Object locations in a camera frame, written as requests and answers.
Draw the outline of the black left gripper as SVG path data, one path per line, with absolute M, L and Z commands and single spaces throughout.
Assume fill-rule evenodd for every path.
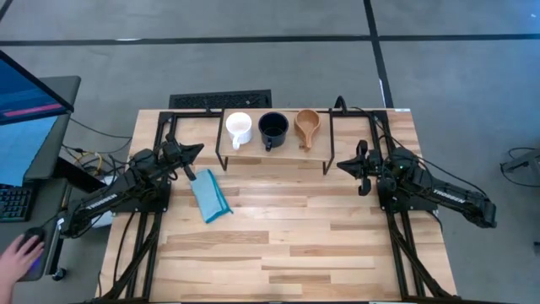
M 190 181 L 197 179 L 190 165 L 203 148 L 204 144 L 180 144 L 172 134 L 166 134 L 165 141 L 161 145 L 162 155 L 168 166 L 173 169 L 182 168 Z

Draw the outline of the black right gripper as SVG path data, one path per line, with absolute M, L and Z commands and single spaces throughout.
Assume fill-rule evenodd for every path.
M 368 142 L 360 140 L 357 153 L 353 159 L 338 162 L 337 167 L 354 178 L 360 179 L 359 195 L 367 196 L 371 191 L 370 176 L 380 177 L 382 174 L 381 151 L 368 149 Z

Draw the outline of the white mug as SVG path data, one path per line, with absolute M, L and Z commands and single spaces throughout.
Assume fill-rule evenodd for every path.
M 241 145 L 247 144 L 252 138 L 252 120 L 245 112 L 234 112 L 225 122 L 226 130 L 232 140 L 232 147 L 238 150 Z

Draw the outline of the wooden cup with handle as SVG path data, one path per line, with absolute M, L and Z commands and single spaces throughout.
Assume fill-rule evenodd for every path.
M 304 150 L 311 149 L 319 128 L 321 118 L 316 111 L 304 109 L 299 111 L 294 118 L 294 130 L 300 139 L 300 148 Z

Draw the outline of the black mug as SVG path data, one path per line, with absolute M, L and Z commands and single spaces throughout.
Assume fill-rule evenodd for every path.
M 284 144 L 289 130 L 289 121 L 285 115 L 271 111 L 261 116 L 258 129 L 262 136 L 262 143 L 267 152 Z

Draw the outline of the wooden shelf with black legs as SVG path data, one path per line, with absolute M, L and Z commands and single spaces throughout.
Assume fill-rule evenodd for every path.
M 221 115 L 219 121 L 219 138 L 216 142 L 215 153 L 219 159 L 220 165 L 224 170 L 227 169 L 228 161 L 231 158 L 240 159 L 273 159 L 273 160 L 305 160 L 320 161 L 322 170 L 328 173 L 335 157 L 334 135 L 333 135 L 333 114 L 330 110 L 316 111 L 321 118 L 321 126 L 314 137 L 311 149 L 304 150 L 300 148 L 300 139 L 294 130 L 294 118 L 301 111 L 298 109 L 277 109 L 286 116 L 289 121 L 289 130 L 284 144 L 267 152 L 262 143 L 262 136 L 258 129 L 258 121 L 265 113 L 271 112 L 271 109 L 226 109 Z M 245 112 L 252 120 L 252 138 L 247 144 L 240 146 L 238 150 L 232 147 L 232 140 L 226 130 L 225 122 L 228 116 L 234 112 Z

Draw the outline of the folded teal cloth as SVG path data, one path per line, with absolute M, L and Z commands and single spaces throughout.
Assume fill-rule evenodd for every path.
M 196 180 L 191 182 L 191 187 L 206 224 L 214 222 L 224 214 L 233 213 L 214 174 L 209 169 L 199 171 Z

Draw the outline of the black desk base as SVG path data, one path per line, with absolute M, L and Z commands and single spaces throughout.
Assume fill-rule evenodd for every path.
M 92 193 L 106 186 L 105 183 L 96 177 L 91 176 L 83 169 L 80 169 L 61 157 L 58 158 L 53 176 L 60 177 L 67 183 L 67 187 L 62 195 L 60 212 L 68 212 L 69 208 L 73 206 L 71 203 L 72 190 Z M 64 279 L 67 275 L 67 270 L 58 266 L 64 240 L 60 236 L 60 231 L 57 227 L 57 219 L 54 219 L 53 223 L 55 225 L 54 233 L 52 234 L 51 246 L 44 268 L 44 275 L 50 275 L 54 281 L 59 281 Z

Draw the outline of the grey floor stand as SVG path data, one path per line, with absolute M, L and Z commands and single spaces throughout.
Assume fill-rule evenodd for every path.
M 499 168 L 502 176 L 510 183 L 522 187 L 540 188 L 540 148 L 515 147 L 507 151 L 510 160 L 501 163 Z M 536 184 L 516 182 L 508 177 L 516 169 L 528 168 Z

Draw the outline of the computer monitor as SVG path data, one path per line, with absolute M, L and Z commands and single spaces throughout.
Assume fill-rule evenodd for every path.
M 23 184 L 57 117 L 71 112 L 71 104 L 0 51 L 0 184 Z

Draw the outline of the black computer mouse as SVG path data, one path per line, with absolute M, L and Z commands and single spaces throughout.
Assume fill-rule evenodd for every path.
M 24 255 L 32 252 L 46 238 L 46 232 L 42 227 L 31 227 L 24 232 L 22 241 L 18 245 L 18 249 L 24 247 L 26 243 L 34 239 L 24 251 Z

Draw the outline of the black keyboard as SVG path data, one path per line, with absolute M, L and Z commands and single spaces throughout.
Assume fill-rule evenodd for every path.
M 34 188 L 0 184 L 0 222 L 24 222 L 30 219 Z

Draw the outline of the person's hand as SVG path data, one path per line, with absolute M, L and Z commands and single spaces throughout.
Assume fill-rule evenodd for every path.
M 23 246 L 19 244 L 24 236 L 19 235 L 0 254 L 0 304 L 10 304 L 14 286 L 30 269 L 34 261 L 43 253 L 44 243 L 32 236 Z

